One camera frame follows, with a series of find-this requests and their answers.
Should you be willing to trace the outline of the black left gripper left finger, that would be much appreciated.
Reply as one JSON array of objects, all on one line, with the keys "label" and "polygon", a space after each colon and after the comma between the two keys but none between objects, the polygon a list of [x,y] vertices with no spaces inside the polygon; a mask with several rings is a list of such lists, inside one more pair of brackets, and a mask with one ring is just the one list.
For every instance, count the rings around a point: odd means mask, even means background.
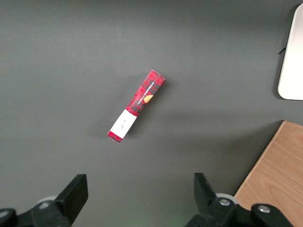
[{"label": "black left gripper left finger", "polygon": [[57,196],[41,199],[28,211],[0,210],[2,227],[71,227],[88,199],[87,175],[78,174]]}]

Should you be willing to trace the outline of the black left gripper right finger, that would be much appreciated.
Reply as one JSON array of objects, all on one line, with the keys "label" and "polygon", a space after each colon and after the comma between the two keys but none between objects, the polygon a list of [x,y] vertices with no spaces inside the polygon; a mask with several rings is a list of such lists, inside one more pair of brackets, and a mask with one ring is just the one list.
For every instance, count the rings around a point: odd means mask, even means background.
[{"label": "black left gripper right finger", "polygon": [[194,174],[194,198],[199,213],[187,227],[291,227],[275,206],[257,203],[247,210],[229,195],[217,196],[203,173]]}]

